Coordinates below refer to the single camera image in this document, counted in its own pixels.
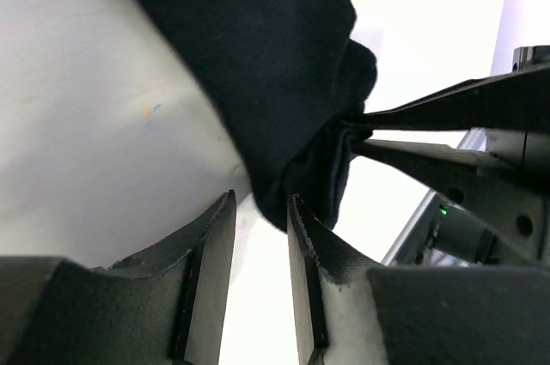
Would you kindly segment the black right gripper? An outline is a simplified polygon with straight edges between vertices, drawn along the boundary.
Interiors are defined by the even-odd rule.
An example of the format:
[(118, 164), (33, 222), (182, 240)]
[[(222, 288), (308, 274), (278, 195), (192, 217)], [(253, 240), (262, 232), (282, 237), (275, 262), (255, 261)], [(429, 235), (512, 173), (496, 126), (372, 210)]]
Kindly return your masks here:
[(360, 156), (439, 192), (427, 238), (440, 264), (549, 263), (549, 66), (469, 80), (345, 122), (393, 131), (477, 130), (483, 148), (370, 139)]

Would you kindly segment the black sock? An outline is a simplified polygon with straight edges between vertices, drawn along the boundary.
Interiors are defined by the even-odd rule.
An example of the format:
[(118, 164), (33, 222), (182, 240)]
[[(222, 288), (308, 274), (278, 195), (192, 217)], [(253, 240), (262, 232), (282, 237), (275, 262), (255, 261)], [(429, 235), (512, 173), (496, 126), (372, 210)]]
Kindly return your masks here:
[(348, 121), (377, 77), (351, 0), (137, 1), (211, 99), (262, 215), (285, 228), (296, 194), (333, 227), (359, 138)]

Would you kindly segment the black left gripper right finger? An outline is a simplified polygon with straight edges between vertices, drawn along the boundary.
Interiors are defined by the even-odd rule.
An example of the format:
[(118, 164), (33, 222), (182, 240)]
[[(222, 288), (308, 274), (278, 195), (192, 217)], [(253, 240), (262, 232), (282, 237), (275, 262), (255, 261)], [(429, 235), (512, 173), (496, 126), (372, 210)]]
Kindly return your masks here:
[(287, 203), (287, 240), (301, 364), (380, 364), (375, 277), (382, 268), (341, 239), (298, 195)]

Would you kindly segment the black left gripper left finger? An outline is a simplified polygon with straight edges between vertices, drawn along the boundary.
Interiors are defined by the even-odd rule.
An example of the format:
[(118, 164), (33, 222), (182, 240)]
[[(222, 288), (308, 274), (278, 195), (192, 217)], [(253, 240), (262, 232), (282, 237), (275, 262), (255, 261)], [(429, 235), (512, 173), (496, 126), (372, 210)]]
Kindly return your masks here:
[(235, 242), (234, 192), (156, 244), (99, 269), (95, 361), (216, 361)]

